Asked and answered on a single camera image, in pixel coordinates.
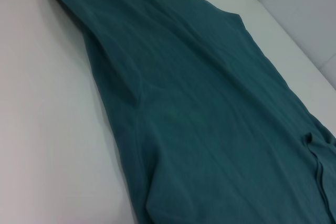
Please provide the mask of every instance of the garment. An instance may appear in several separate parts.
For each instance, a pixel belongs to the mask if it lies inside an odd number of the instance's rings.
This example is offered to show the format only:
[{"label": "garment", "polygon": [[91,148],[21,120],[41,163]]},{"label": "garment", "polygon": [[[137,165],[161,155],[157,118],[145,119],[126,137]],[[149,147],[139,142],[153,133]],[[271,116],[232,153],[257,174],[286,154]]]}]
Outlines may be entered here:
[{"label": "garment", "polygon": [[60,0],[140,224],[335,223],[336,139],[205,0]]}]

